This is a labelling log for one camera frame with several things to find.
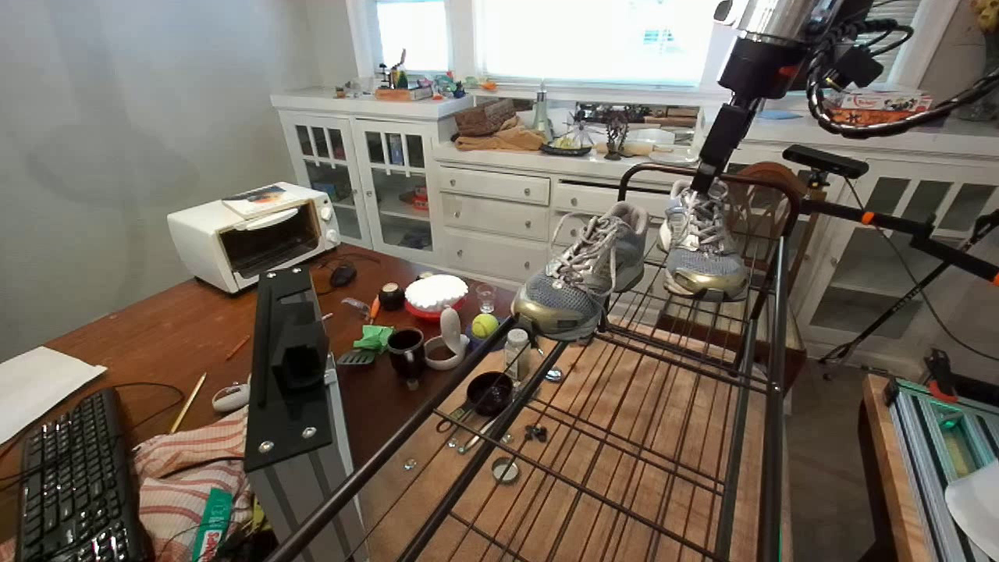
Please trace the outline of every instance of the green object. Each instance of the green object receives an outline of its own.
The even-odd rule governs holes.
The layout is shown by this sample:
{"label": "green object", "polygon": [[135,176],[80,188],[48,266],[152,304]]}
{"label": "green object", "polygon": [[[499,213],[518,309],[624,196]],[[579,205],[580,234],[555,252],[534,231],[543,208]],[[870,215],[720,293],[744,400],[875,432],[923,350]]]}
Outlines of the green object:
{"label": "green object", "polygon": [[391,324],[363,324],[363,336],[352,340],[357,350],[381,353],[388,336],[394,334]]}
{"label": "green object", "polygon": [[191,544],[191,562],[217,559],[218,544],[230,522],[230,493],[222,488],[210,489],[206,512],[201,512],[201,523]]}

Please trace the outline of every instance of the white paper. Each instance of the white paper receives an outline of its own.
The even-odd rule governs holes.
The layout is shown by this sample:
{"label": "white paper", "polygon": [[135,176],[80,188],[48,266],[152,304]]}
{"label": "white paper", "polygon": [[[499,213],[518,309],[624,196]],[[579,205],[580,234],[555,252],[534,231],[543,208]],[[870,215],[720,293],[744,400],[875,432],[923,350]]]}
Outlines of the white paper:
{"label": "white paper", "polygon": [[0,442],[105,372],[105,366],[83,361],[49,348],[36,348],[0,361]]}

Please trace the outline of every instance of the cable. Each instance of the cable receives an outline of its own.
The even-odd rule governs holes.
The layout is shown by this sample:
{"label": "cable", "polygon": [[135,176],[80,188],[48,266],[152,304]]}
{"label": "cable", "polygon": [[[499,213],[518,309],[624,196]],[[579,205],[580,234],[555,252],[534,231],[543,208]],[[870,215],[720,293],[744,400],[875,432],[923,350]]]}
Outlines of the cable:
{"label": "cable", "polygon": [[[853,184],[851,179],[846,179],[846,188],[851,188],[851,194],[853,194],[853,199],[857,199],[857,205],[865,205],[862,196],[858,196],[858,190],[857,190],[857,184]],[[916,274],[911,266],[907,262],[904,249],[888,236],[885,229],[875,225],[875,231],[879,231],[881,241],[895,252],[900,266],[907,270],[907,274],[909,274],[909,280],[919,288],[919,293],[925,297],[925,304],[928,304],[935,321],[941,324],[941,330],[944,330],[952,342],[958,342],[962,350],[968,350],[968,353],[973,353],[973,357],[980,357],[980,360],[999,361],[999,357],[984,353],[984,350],[970,348],[968,340],[962,340],[958,334],[951,330],[951,324],[946,324],[944,315],[936,313],[930,293],[919,284],[919,274]]]}

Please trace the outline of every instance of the floor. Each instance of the floor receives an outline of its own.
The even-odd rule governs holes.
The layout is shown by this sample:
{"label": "floor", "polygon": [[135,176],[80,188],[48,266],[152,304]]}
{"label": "floor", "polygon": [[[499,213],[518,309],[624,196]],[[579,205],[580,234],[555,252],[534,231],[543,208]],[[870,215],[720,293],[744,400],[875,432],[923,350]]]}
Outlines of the floor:
{"label": "floor", "polygon": [[875,544],[858,450],[862,372],[810,366],[793,389],[791,510],[793,559],[846,562]]}

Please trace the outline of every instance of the window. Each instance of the window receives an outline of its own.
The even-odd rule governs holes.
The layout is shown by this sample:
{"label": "window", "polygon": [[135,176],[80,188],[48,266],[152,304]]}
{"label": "window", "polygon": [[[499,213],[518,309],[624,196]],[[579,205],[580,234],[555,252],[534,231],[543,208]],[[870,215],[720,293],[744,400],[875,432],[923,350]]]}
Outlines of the window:
{"label": "window", "polygon": [[374,59],[555,84],[700,84],[713,0],[370,0]]}
{"label": "window", "polygon": [[381,37],[381,63],[394,67],[406,49],[406,68],[450,68],[450,30],[445,0],[379,0],[374,20]]}

